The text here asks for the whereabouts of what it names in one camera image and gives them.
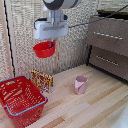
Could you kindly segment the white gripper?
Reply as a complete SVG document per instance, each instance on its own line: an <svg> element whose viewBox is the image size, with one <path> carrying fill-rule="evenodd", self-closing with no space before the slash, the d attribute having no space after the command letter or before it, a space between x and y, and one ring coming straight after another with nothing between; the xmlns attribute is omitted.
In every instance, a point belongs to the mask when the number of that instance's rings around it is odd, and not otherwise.
<svg viewBox="0 0 128 128"><path fill-rule="evenodd" d="M38 40L57 38L68 33L68 23L65 21L53 25L47 21L36 21L34 24L34 37ZM50 48L55 46L55 41L51 41Z"/></svg>

